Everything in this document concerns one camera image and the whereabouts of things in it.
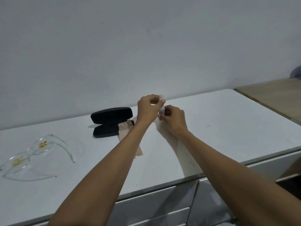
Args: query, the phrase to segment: person's right hand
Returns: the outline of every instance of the person's right hand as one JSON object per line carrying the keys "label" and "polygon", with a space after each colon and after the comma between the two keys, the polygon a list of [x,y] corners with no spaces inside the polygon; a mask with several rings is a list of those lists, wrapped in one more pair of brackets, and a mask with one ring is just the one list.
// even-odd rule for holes
{"label": "person's right hand", "polygon": [[169,131],[176,137],[179,137],[179,135],[188,130],[184,111],[180,110],[178,107],[167,105],[165,106],[165,113],[158,114],[158,117],[168,125]]}

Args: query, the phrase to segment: white table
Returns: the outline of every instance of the white table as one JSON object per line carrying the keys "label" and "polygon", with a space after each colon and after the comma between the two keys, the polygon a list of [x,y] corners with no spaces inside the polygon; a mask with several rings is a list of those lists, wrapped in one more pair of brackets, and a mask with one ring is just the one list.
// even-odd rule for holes
{"label": "white table", "polygon": [[[251,164],[301,147],[301,126],[233,90],[220,90],[166,102],[185,111],[189,130],[232,159]],[[132,107],[134,116],[137,107]],[[81,179],[115,147],[118,137],[95,139],[89,115],[0,131],[0,163],[26,150],[39,137],[55,134],[75,154],[45,155],[45,171],[56,178],[21,182],[0,178],[0,226],[50,216]],[[196,179],[202,170],[164,125],[156,120],[140,144],[119,199]]]}

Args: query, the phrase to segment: transparent eyeglass frame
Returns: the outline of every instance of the transparent eyeglass frame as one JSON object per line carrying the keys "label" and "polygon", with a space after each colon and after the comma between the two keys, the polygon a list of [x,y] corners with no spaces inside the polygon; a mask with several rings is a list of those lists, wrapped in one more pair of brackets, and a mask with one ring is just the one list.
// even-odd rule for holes
{"label": "transparent eyeglass frame", "polygon": [[[0,173],[2,173],[2,177],[13,179],[13,180],[22,180],[22,179],[14,179],[13,176],[17,174],[19,171],[21,171],[22,169],[24,169],[30,163],[30,159],[32,156],[40,155],[47,152],[55,144],[57,144],[62,149],[64,149],[68,153],[71,161],[75,163],[74,157],[70,152],[70,150],[68,149],[68,145],[66,144],[66,142],[53,134],[49,134],[37,140],[26,151],[16,154],[15,156],[7,160],[5,163],[3,163],[0,166]],[[45,175],[39,172],[36,173],[39,174],[39,178],[30,179],[30,180],[42,180],[42,179],[56,177],[56,175]]]}

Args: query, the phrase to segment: pink cloth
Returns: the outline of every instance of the pink cloth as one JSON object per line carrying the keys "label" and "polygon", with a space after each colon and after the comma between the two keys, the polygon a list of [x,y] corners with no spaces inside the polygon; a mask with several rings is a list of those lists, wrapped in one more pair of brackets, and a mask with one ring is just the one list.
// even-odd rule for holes
{"label": "pink cloth", "polygon": [[[133,128],[133,124],[131,120],[127,120],[126,122],[120,123],[118,124],[119,126],[119,140],[121,141],[127,134],[128,132]],[[136,151],[136,156],[141,156],[142,151],[140,146],[138,147],[137,151]]]}

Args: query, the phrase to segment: clear eyeglasses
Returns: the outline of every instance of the clear eyeglasses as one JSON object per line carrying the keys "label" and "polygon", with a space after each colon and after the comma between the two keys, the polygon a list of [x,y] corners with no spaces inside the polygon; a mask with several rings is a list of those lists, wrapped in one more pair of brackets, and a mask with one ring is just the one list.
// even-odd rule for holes
{"label": "clear eyeglasses", "polygon": [[24,175],[20,173],[22,169],[24,169],[30,163],[30,158],[32,156],[47,152],[55,144],[64,149],[68,153],[71,161],[75,163],[74,158],[65,141],[53,134],[49,134],[44,138],[37,140],[26,151],[16,154],[14,157],[11,157],[9,160],[3,163],[0,166],[0,173],[2,173],[2,177],[21,181],[41,180],[56,177],[56,175],[45,175],[40,172],[34,171],[34,175],[31,175],[30,178],[26,179],[24,178]]}

